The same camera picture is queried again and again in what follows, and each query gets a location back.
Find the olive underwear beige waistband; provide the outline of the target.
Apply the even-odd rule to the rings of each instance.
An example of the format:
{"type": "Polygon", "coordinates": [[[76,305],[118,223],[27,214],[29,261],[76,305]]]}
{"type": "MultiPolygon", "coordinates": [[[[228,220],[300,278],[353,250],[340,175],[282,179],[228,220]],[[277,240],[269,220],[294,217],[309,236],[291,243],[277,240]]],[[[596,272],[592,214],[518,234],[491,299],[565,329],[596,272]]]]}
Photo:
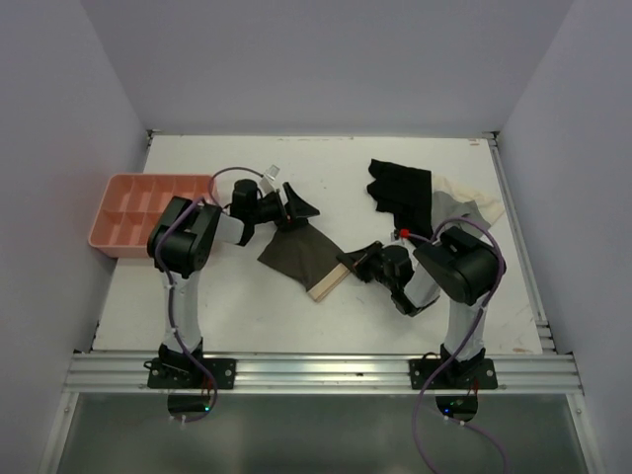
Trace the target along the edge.
{"type": "Polygon", "coordinates": [[[316,227],[277,230],[258,261],[300,283],[321,302],[351,271],[338,257],[343,251],[316,227]]]}

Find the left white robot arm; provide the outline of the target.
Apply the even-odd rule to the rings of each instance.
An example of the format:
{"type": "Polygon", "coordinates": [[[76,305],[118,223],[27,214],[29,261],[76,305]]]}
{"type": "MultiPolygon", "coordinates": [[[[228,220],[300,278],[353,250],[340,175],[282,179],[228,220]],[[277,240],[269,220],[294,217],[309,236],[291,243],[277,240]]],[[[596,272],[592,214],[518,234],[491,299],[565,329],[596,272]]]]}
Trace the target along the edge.
{"type": "Polygon", "coordinates": [[[279,230],[307,225],[320,210],[284,183],[280,190],[242,179],[233,186],[227,209],[202,197],[172,197],[147,240],[147,253],[162,274],[166,323],[159,347],[161,359],[174,358],[170,374],[183,387],[199,385],[205,364],[198,358],[202,334],[198,322],[198,282],[213,243],[246,246],[255,227],[272,222],[279,230]]]}

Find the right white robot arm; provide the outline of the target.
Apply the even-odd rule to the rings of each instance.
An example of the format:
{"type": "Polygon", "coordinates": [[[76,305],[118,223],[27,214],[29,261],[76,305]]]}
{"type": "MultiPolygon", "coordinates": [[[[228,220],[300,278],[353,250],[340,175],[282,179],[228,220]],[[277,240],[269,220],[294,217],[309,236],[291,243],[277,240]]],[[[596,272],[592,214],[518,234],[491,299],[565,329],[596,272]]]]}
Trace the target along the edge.
{"type": "Polygon", "coordinates": [[[404,315],[420,314],[443,294],[449,298],[447,332],[434,378],[462,387],[485,360],[487,309],[507,269],[500,246],[488,228],[465,216],[447,218],[430,237],[404,228],[396,229],[393,237],[417,247],[410,252],[402,245],[375,241],[341,253],[337,260],[359,280],[387,288],[404,315]]]}

